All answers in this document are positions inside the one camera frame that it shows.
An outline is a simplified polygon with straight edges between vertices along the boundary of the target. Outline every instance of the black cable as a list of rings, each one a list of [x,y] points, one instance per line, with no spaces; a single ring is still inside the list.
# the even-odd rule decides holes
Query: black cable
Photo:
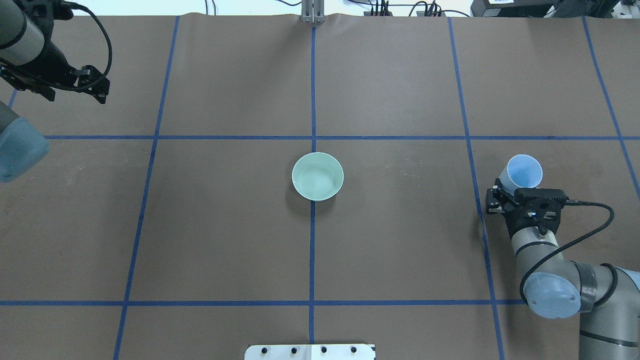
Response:
[[[607,268],[609,268],[609,271],[611,271],[611,285],[609,286],[609,289],[607,289],[607,292],[602,295],[602,298],[593,304],[594,309],[603,306],[604,303],[611,298],[611,295],[613,295],[614,291],[616,291],[616,288],[618,287],[618,271],[616,270],[616,268],[614,268],[613,265],[607,263],[600,264],[600,266],[606,266]]]
[[[100,30],[102,31],[102,34],[104,35],[104,39],[107,42],[107,48],[109,49],[109,58],[107,60],[107,67],[104,70],[104,73],[97,78],[96,80],[92,81],[91,83],[88,83],[85,86],[62,86],[59,84],[54,84],[51,83],[50,81],[47,81],[45,79],[40,78],[40,76],[36,76],[26,70],[22,70],[19,67],[15,66],[14,64],[6,61],[5,59],[0,58],[1,61],[5,62],[6,66],[13,70],[13,71],[17,71],[20,72],[23,75],[29,76],[30,78],[33,78],[34,80],[36,80],[37,82],[47,85],[51,88],[54,89],[58,89],[58,90],[64,90],[64,91],[75,91],[75,92],[82,92],[84,90],[88,90],[91,87],[97,85],[97,83],[101,82],[102,80],[107,78],[107,75],[109,74],[109,71],[111,70],[111,61],[113,59],[113,49],[111,48],[111,40],[109,39],[109,35],[107,35],[107,31],[104,29],[104,26],[102,26],[102,23],[100,22],[100,20],[98,20],[98,17],[95,16],[95,14],[89,10],[89,8],[87,8],[86,6],[80,5],[80,4],[76,4],[76,3],[70,3],[67,1],[63,1],[62,4],[67,5],[70,9],[73,10],[81,10],[86,12],[87,14],[91,15],[91,17],[94,19],[95,23],[98,24],[98,27],[100,28]]]
[[[433,13],[433,15],[436,15],[436,14],[439,14],[439,13],[461,13],[462,15],[464,15],[466,17],[471,17],[471,16],[467,15],[466,13],[459,12],[457,10],[440,10],[438,12]]]
[[[601,204],[599,202],[569,200],[564,205],[565,206],[597,206],[599,208],[604,208],[604,209],[609,210],[609,218],[607,219],[607,221],[605,221],[604,224],[602,224],[602,225],[598,226],[597,228],[591,230],[590,232],[582,235],[581,237],[571,241],[570,243],[566,243],[563,246],[559,247],[558,249],[553,250],[547,256],[545,256],[544,258],[540,259],[539,262],[537,262],[534,266],[531,267],[531,269],[529,269],[529,271],[527,271],[526,274],[524,274],[524,276],[522,277],[522,280],[520,281],[520,297],[522,298],[522,300],[525,303],[527,303],[527,298],[524,296],[524,283],[527,281],[529,276],[531,276],[531,274],[533,274],[542,264],[544,264],[550,258],[552,258],[552,257],[560,254],[562,251],[565,251],[566,249],[569,249],[570,247],[580,243],[582,240],[590,238],[593,235],[599,233],[600,231],[603,231],[604,229],[606,229],[609,225],[611,225],[611,222],[613,222],[613,218],[615,216],[615,214],[613,212],[613,209],[609,205]]]
[[[300,1],[299,3],[295,3],[295,4],[289,4],[288,2],[284,1],[284,0],[276,0],[276,1],[280,1],[283,4],[287,4],[289,6],[298,6],[302,3],[302,1]]]
[[[415,10],[415,7],[420,5],[421,3],[424,4],[424,12],[428,11],[429,4],[427,4],[426,1],[418,1],[417,3],[413,4],[413,8],[411,8],[411,11],[409,12],[409,16],[411,16],[411,14],[413,14],[413,11]]]

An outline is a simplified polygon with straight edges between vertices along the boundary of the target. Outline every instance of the white label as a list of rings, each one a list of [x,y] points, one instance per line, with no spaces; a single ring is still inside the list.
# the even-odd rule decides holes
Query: white label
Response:
[[[484,14],[482,14],[482,16],[483,17],[498,16],[499,13],[500,13],[500,9],[487,9],[484,11]]]

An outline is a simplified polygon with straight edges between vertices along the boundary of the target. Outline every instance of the bowl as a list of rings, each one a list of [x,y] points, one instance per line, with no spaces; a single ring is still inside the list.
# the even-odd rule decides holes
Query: bowl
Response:
[[[291,180],[296,191],[312,201],[323,201],[334,196],[344,181],[342,165],[324,152],[311,152],[293,166]]]

